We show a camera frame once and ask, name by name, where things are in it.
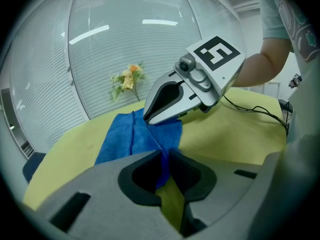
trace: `orange flower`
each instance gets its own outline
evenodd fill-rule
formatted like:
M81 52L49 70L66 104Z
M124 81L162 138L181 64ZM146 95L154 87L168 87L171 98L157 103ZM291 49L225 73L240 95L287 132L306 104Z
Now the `orange flower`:
M133 73L135 71L142 71L142 68L139 67L138 65L129 65L128 68L130 69L130 71Z

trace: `glass wall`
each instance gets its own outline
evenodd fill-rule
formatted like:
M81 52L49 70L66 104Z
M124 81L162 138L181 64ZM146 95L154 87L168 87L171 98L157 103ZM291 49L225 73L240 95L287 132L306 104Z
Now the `glass wall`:
M46 0L23 23L12 44L12 102L37 152L47 153L68 129L85 121L67 74L70 1Z
M137 101L129 91L110 100L113 75L143 62L147 78L137 92L145 99L201 36L187 0L74 0L68 39L74 81L93 118Z

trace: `gray t-shirt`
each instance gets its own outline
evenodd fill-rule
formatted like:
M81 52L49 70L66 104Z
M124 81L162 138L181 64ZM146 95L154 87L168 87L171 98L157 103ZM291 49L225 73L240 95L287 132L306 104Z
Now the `gray t-shirt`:
M302 80L320 65L320 43L309 19L292 0L259 0L263 38L290 39Z
M292 100L298 101L293 102L296 105L293 105L293 107L294 111L299 111L299 116L296 116L294 112L290 123L287 141L291 142L308 133L309 129L313 128L311 126L313 123L311 118L314 117L313 114L315 112L311 110L317 111L318 109L314 106L312 107L311 101L308 103L307 100L303 101L301 97L295 97L300 96L302 92L303 96L307 96L313 91L314 84L313 86L311 84L306 86L306 81L311 82L311 79L316 75L315 70L320 71L320 43L309 19L293 0L259 0L259 2L263 38L280 38L291 41L292 52L295 54L302 76L301 85L304 84L303 90L300 90L300 87L298 88L301 91L298 95L295 95L298 92L296 91L290 97L291 103ZM309 123L305 120L308 117L308 113L304 109L307 109L307 107L309 107L310 112Z

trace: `blue towel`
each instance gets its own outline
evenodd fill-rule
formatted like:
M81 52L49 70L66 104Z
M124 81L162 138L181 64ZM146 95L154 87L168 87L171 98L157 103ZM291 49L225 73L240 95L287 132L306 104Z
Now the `blue towel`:
M95 165L130 155L161 150L161 176L156 188L170 177L168 150L177 149L182 134L182 122L171 120L160 125L148 125L143 120L143 108L130 114L117 114L102 143Z

